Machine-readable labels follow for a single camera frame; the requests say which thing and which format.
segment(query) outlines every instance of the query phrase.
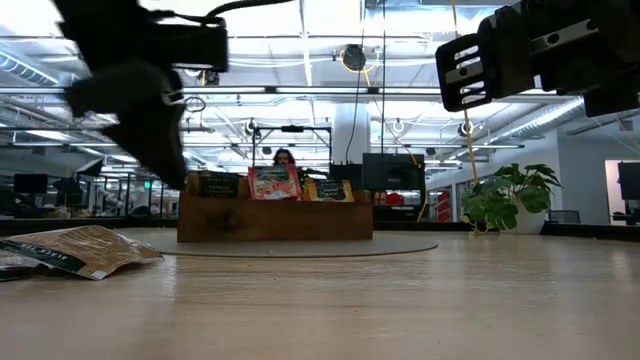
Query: plant pot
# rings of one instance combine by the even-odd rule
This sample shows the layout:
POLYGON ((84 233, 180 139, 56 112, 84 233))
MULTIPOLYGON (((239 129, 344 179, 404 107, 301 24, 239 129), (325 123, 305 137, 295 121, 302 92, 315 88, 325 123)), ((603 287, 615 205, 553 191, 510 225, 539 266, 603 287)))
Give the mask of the plant pot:
POLYGON ((522 234, 522 235, 538 235, 542 231, 544 226, 544 211, 532 214, 522 205, 520 200, 512 199, 513 204, 518 208, 518 215, 516 215, 516 221, 518 225, 511 229, 504 231, 507 234, 522 234))

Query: red object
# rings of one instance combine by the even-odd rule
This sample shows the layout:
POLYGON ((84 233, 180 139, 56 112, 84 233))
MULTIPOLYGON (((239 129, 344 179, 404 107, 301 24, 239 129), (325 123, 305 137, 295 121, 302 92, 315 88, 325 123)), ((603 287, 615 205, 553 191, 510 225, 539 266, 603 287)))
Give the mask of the red object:
POLYGON ((404 205, 404 196, 396 193, 387 195, 384 202, 386 205, 404 205))
POLYGON ((250 168, 249 186, 255 200, 300 200, 302 196, 293 164, 250 168))
POLYGON ((443 191, 438 195, 438 204, 436 209, 438 210, 438 222, 450 222, 451 221, 451 208, 449 206, 449 192, 443 191))

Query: black cable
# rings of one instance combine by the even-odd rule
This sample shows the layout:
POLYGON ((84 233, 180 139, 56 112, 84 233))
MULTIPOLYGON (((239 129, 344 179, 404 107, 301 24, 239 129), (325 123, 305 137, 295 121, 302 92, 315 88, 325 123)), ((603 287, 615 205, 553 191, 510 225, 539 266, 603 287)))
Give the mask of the black cable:
POLYGON ((222 4, 217 8, 209 11, 207 14, 208 18, 215 18, 216 16, 222 14, 223 12, 227 12, 230 10, 242 9, 247 7, 254 6, 263 6, 263 5, 275 5, 282 4, 293 0, 239 0, 234 1, 228 4, 222 4))
POLYGON ((387 85, 387 1, 382 1, 382 132, 380 136, 380 153, 384 154, 384 107, 385 107, 385 86, 387 85))
MULTIPOLYGON (((362 23, 362 37, 360 38, 360 51, 364 56, 364 21, 362 23)), ((360 95, 360 77, 362 75, 362 68, 358 70, 358 82, 356 83, 356 108, 353 111, 353 126, 351 127, 351 137, 349 138, 349 144, 347 145, 347 151, 344 154, 344 160, 346 164, 349 164, 349 149, 351 148, 351 142, 353 142, 353 136, 356 132, 356 121, 358 118, 358 95, 360 95)))
POLYGON ((195 16, 195 15, 185 15, 178 14, 172 10, 153 10, 149 11, 148 15, 152 21, 159 21, 162 19, 178 17, 181 19, 185 19, 188 21, 193 21, 200 23, 202 25, 223 25, 224 20, 219 18, 218 15, 236 9, 248 8, 248 7, 256 7, 256 6, 264 6, 264 5, 276 5, 282 4, 286 2, 290 2, 293 0, 240 0, 234 1, 228 4, 222 4, 217 8, 209 11, 206 16, 195 16))

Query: red snack bag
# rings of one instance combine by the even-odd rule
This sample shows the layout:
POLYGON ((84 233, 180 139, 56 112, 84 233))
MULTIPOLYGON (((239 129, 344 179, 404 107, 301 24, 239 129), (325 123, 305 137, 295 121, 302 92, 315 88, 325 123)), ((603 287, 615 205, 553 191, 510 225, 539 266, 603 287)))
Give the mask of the red snack bag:
POLYGON ((249 168, 251 198, 255 200, 300 200, 302 188, 293 164, 249 168))

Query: yellow cable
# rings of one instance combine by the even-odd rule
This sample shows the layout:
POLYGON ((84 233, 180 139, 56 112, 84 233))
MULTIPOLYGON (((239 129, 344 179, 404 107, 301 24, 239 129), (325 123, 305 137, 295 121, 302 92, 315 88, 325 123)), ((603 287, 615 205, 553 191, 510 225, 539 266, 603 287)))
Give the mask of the yellow cable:
MULTIPOLYGON (((344 66, 345 69, 347 69, 347 71, 350 72, 357 72, 357 71, 353 71, 351 69, 349 69, 345 64, 344 61, 342 59, 342 54, 344 53, 344 50, 342 53, 340 53, 340 62, 342 62, 342 66, 344 66)), ((376 56, 376 63, 371 66, 369 69, 367 70, 362 70, 362 72, 364 73, 364 78, 367 81, 367 86, 371 87, 371 79, 369 79, 369 71, 373 70, 374 68, 378 67, 380 65, 380 54, 377 54, 376 56)), ((373 98, 373 102, 376 104, 376 107, 378 108, 378 111, 380 112, 380 116, 382 116, 382 109, 380 109, 380 105, 378 105, 378 101, 376 100, 376 98, 373 98)), ((405 147, 402 144, 402 141, 400 141, 400 139, 398 139, 398 137, 396 136, 396 134, 393 132, 393 130, 389 127, 389 124, 384 121, 384 119, 382 119, 382 123, 385 124, 385 126, 387 127, 387 129, 389 129, 389 133, 391 133, 391 136, 393 136, 393 138, 396 140, 396 143, 398 143, 400 146, 402 146, 407 153, 409 154, 409 156, 411 157, 411 161, 413 161, 413 164, 420 169, 422 166, 420 163, 418 163, 418 160, 416 160, 416 157, 413 156, 413 154, 411 153, 411 151, 409 151, 409 149, 407 147, 405 147)), ((418 219, 416 219, 416 222, 420 222, 420 219, 422 219, 422 215, 424 214, 425 209, 427 208, 428 205, 428 195, 426 194, 426 190, 427 190, 427 186, 425 184, 425 196, 424 196, 424 203, 422 204, 422 209, 420 209, 420 214, 418 215, 418 219)))
MULTIPOLYGON (((451 8, 453 10, 453 24, 456 31, 456 39, 459 37, 458 33, 458 10, 456 9, 456 0, 451 0, 451 8)), ((473 183, 478 183, 478 170, 476 169, 476 159, 473 155, 473 141, 471 140, 471 124, 469 120, 469 113, 467 109, 464 110, 464 128, 467 133, 467 149, 469 150, 469 161, 471 162, 471 172, 473 173, 473 183)))
POLYGON ((348 72, 352 72, 352 73, 356 73, 356 74, 357 74, 357 73, 359 73, 359 72, 362 72, 362 73, 364 73, 364 74, 366 75, 369 71, 371 71, 371 70, 373 70, 373 69, 377 68, 377 67, 378 67, 378 65, 380 65, 380 54, 376 54, 376 62, 375 62, 375 64, 371 65, 371 67, 370 67, 370 68, 368 68, 368 69, 366 69, 366 70, 365 70, 365 69, 362 69, 362 70, 360 70, 360 71, 354 71, 354 70, 349 69, 349 68, 347 67, 347 65, 345 65, 345 64, 344 64, 344 50, 342 50, 342 51, 340 52, 340 63, 342 63, 342 66, 344 66, 344 68, 345 68, 348 72))

